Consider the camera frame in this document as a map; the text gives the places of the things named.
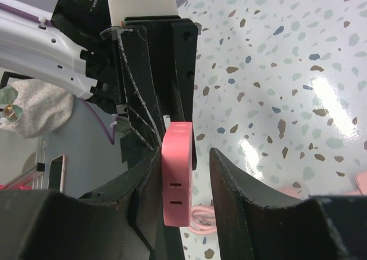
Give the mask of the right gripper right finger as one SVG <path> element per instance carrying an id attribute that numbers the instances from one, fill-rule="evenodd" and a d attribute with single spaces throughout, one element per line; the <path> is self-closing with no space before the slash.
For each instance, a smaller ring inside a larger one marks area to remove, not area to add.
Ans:
<path id="1" fill-rule="evenodd" d="M 366 197 L 279 192 L 210 150 L 222 259 L 365 259 Z"/>

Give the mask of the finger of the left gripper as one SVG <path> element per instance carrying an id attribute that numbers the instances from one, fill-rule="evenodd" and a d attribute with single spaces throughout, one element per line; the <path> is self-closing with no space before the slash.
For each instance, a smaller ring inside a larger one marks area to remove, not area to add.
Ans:
<path id="1" fill-rule="evenodd" d="M 198 28 L 194 23 L 172 23 L 171 27 L 175 76 L 170 117 L 175 122 L 192 122 Z"/>
<path id="2" fill-rule="evenodd" d="M 116 35 L 130 124 L 120 140 L 122 157 L 126 162 L 139 162 L 161 147 L 165 124 L 154 87 L 146 28 L 119 27 Z"/>

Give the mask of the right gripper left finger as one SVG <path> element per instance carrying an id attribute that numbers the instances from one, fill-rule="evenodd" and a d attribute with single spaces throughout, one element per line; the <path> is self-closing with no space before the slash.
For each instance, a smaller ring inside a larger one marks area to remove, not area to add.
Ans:
<path id="1" fill-rule="evenodd" d="M 50 190 L 1 192 L 2 259 L 182 259 L 163 225 L 161 151 L 79 199 Z"/>

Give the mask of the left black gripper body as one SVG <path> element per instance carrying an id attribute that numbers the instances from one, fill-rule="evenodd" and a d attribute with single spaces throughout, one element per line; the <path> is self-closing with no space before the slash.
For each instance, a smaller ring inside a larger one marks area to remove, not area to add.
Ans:
<path id="1" fill-rule="evenodd" d="M 130 114 L 159 122 L 192 121 L 197 40 L 201 25 L 179 16 L 131 17 L 100 33 L 111 41 Z"/>

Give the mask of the pink plug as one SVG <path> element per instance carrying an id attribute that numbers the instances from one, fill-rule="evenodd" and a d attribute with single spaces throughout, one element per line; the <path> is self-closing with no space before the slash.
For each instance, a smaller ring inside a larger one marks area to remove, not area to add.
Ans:
<path id="1" fill-rule="evenodd" d="M 166 226 L 187 227 L 192 206 L 193 125 L 171 122 L 161 149 L 162 205 Z"/>

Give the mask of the pink power strip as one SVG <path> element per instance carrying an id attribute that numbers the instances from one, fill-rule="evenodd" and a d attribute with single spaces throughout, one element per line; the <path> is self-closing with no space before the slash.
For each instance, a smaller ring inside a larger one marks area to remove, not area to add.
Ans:
<path id="1" fill-rule="evenodd" d="M 367 195 L 367 172 L 356 175 L 357 190 L 361 195 Z"/>

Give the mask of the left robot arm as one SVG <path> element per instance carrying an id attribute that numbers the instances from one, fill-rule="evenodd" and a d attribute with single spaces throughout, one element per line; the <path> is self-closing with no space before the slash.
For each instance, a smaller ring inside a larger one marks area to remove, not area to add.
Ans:
<path id="1" fill-rule="evenodd" d="M 192 120 L 199 33 L 176 0 L 1 0 L 1 67 L 127 118 L 130 159 L 160 146 L 165 115 Z"/>

